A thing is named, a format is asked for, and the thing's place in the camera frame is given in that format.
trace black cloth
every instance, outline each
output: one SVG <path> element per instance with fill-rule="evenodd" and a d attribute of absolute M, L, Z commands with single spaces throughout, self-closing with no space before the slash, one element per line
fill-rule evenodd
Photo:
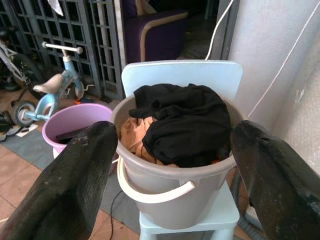
<path fill-rule="evenodd" d="M 163 164 L 201 167 L 230 145 L 231 122 L 226 104 L 212 89 L 190 84 L 142 86 L 134 92 L 133 118 L 154 117 L 142 139 L 147 152 Z"/>

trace bucket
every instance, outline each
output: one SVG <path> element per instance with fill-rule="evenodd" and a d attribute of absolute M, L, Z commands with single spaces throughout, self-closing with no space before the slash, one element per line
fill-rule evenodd
<path fill-rule="evenodd" d="M 231 124 L 246 119 L 231 101 L 222 98 Z M 112 112 L 121 137 L 121 126 L 136 108 L 135 96 L 124 99 Z M 175 168 L 150 163 L 128 151 L 118 141 L 117 175 L 122 190 L 135 200 L 139 210 L 155 224 L 166 229 L 186 229 L 205 216 L 229 170 L 236 166 L 233 156 L 202 167 Z"/>
<path fill-rule="evenodd" d="M 70 106 L 50 117 L 42 128 L 42 136 L 53 147 L 53 157 L 56 158 L 67 146 L 58 143 L 58 135 L 88 127 L 99 121 L 110 121 L 111 114 L 110 108 L 96 103 Z"/>

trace iron grille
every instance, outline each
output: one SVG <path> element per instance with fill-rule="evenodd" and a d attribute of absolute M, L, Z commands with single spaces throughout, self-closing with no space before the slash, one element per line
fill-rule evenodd
<path fill-rule="evenodd" d="M 47 0 L 1 0 L 1 25 L 11 24 L 20 29 L 20 35 L 12 40 L 13 48 L 18 52 L 37 54 L 46 67 L 62 68 L 62 53 L 56 49 L 43 49 L 42 42 L 82 47 L 82 54 L 69 54 L 84 83 L 95 85 L 91 93 L 123 99 L 113 1 L 59 2 L 64 16 L 56 14 Z"/>

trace bucket handle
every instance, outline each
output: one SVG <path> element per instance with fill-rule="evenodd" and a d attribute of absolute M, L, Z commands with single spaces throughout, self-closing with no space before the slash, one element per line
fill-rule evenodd
<path fill-rule="evenodd" d="M 173 190 L 170 190 L 164 193 L 145 194 L 145 193 L 138 192 L 129 183 L 130 180 L 126 172 L 124 159 L 121 156 L 119 156 L 119 160 L 118 160 L 117 176 L 118 176 L 119 185 L 122 188 L 122 190 L 125 192 L 125 194 L 127 194 L 133 200 L 138 201 L 140 203 L 145 203 L 145 204 L 159 204 L 159 203 L 168 202 L 185 195 L 186 193 L 190 192 L 192 189 L 196 187 L 192 181 L 188 181 L 184 185 L 181 185 L 178 188 L 175 188 Z"/>

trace armchair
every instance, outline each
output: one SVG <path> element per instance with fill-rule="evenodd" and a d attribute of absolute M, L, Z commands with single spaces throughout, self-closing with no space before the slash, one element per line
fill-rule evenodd
<path fill-rule="evenodd" d="M 129 6 L 130 2 L 122 0 L 127 62 L 176 59 L 183 49 L 188 12 L 172 10 L 139 16 L 141 11 Z"/>

